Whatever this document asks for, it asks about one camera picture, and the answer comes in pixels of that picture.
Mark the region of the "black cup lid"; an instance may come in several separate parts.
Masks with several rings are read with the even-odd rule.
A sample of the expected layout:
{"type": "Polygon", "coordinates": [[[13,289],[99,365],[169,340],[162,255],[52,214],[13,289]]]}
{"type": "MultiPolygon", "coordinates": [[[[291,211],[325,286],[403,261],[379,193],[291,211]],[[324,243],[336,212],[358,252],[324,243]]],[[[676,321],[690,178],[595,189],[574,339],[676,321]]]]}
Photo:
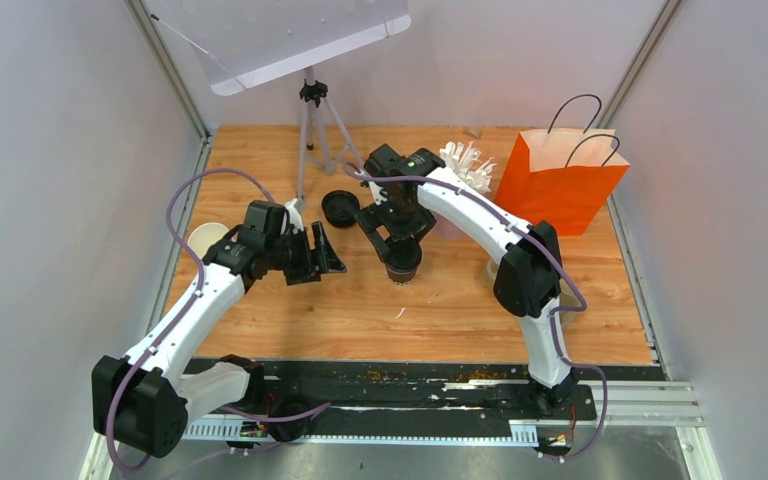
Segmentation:
{"type": "Polygon", "coordinates": [[[390,249],[384,262],[386,267],[400,272],[416,271],[422,260],[422,248],[414,238],[388,238],[386,245],[390,249]]]}

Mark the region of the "black paper coffee cup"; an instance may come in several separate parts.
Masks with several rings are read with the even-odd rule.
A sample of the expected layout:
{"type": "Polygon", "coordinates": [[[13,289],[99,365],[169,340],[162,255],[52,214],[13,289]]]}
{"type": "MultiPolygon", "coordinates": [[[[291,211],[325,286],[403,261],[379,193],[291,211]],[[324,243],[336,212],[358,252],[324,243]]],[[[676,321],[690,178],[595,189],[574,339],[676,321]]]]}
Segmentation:
{"type": "Polygon", "coordinates": [[[398,264],[385,262],[384,266],[387,277],[391,282],[396,285],[408,285],[417,276],[419,263],[398,264]]]}

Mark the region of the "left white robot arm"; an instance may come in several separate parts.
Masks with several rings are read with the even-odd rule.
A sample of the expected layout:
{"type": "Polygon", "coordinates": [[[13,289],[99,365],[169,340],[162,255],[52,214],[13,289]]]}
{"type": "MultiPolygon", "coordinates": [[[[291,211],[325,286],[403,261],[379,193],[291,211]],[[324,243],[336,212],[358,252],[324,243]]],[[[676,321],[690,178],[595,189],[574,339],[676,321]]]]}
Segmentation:
{"type": "Polygon", "coordinates": [[[249,204],[242,223],[197,260],[197,274],[154,329],[122,357],[103,356],[91,374],[93,422],[109,444],[163,458],[185,430],[233,404],[243,413],[266,400],[262,364],[236,355],[191,376],[184,371],[221,317],[268,272],[289,286],[344,273],[321,222],[304,227],[293,203],[249,204]]]}

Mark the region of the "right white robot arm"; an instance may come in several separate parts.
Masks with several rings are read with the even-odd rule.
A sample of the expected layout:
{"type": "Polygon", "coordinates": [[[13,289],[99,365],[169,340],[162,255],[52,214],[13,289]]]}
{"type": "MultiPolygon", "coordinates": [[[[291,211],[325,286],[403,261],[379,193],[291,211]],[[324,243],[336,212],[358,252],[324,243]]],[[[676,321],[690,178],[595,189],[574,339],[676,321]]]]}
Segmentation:
{"type": "Polygon", "coordinates": [[[423,258],[421,240],[438,219],[452,223],[496,264],[492,292],[517,318],[535,386],[531,403],[556,417],[577,384],[562,338],[559,312],[562,268],[558,234],[546,221],[533,224],[493,204],[432,151],[399,155],[383,144],[358,167],[343,167],[373,195],[355,219],[395,283],[408,283],[423,258]]]}

